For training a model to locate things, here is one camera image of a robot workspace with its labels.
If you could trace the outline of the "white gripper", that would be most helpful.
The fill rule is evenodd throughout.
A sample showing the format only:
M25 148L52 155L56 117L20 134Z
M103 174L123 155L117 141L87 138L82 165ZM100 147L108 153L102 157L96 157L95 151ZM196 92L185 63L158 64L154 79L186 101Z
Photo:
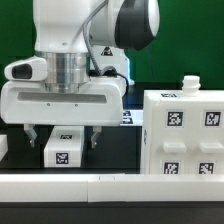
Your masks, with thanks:
M32 147L37 138L34 125L94 126L90 138L94 149L101 126L117 126L122 121L126 92L122 77L95 76L76 93L49 92L47 62L36 56L7 65L4 74L8 81L1 90L0 116L7 124L25 124Z

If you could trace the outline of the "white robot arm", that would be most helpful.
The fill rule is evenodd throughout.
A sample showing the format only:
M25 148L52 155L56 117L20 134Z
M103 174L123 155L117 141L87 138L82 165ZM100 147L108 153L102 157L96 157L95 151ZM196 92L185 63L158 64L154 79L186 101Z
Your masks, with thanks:
M156 37L158 0L33 0L35 55L9 64L0 99L7 124L102 128L122 122L123 77L95 46L142 50Z

